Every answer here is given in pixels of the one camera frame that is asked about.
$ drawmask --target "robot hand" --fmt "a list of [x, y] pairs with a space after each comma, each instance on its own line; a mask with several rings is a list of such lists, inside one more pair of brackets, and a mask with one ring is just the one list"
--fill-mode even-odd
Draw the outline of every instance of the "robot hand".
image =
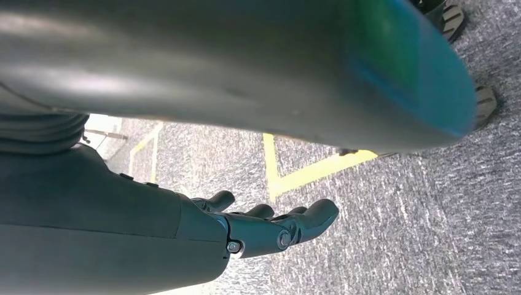
[[211, 199], [192, 199], [225, 228], [228, 253], [241, 258], [282, 252], [292, 245], [319, 237], [335, 221], [339, 209], [327, 199], [309, 208], [297, 207], [273, 217], [275, 212], [266, 205], [257, 205], [248, 212], [223, 213], [235, 201], [231, 192], [222, 191]]

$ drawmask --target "screw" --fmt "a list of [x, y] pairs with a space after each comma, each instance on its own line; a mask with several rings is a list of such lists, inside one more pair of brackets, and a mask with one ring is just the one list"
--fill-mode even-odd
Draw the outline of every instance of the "screw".
[[291, 243], [291, 235], [287, 230], [281, 230], [277, 237], [277, 246], [280, 250], [285, 250], [289, 247], [289, 243]]
[[238, 253], [241, 250], [241, 244], [239, 242], [228, 242], [226, 249], [228, 249], [230, 253]]

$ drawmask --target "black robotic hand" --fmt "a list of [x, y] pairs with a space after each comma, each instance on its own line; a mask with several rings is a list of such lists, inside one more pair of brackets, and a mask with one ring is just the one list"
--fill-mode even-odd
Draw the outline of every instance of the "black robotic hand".
[[227, 232], [228, 253], [240, 254], [241, 258], [282, 252], [292, 245], [313, 240], [324, 233], [339, 214], [339, 209], [327, 199], [277, 217], [273, 217], [275, 212], [266, 204], [245, 213], [222, 213], [235, 201], [229, 191], [221, 191], [209, 200], [192, 201], [221, 223]]

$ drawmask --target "yellow floor marking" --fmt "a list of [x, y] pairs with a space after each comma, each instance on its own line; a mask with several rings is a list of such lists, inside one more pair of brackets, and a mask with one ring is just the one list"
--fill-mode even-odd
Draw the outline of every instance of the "yellow floor marking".
[[274, 137], [271, 134], [264, 133], [263, 139], [268, 193], [272, 202], [287, 191], [291, 191], [292, 189], [378, 157], [370, 151], [359, 151], [356, 154], [348, 154], [345, 156], [332, 155], [289, 175], [280, 177], [277, 169]]
[[152, 150], [152, 173], [150, 174], [150, 182], [155, 183], [155, 179], [157, 176], [157, 145], [159, 142], [159, 131], [154, 137], [154, 147]]
[[155, 182], [156, 177], [156, 166], [157, 166], [157, 142], [159, 137], [159, 131], [163, 128], [163, 122], [159, 122], [154, 129], [150, 133], [145, 136], [138, 144], [136, 144], [135, 147], [132, 148], [130, 151], [130, 160], [128, 163], [128, 174], [133, 174], [133, 168], [134, 168], [134, 155], [142, 150], [149, 142], [150, 140], [154, 140], [154, 146], [152, 150], [152, 171], [151, 171], [151, 180], [150, 182]]

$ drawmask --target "blue-green object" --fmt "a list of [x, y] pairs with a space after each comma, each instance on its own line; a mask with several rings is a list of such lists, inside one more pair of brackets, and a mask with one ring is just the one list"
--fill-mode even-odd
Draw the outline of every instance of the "blue-green object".
[[12, 0], [0, 11], [0, 101], [24, 112], [376, 152], [451, 144], [474, 125], [463, 63], [407, 0]]

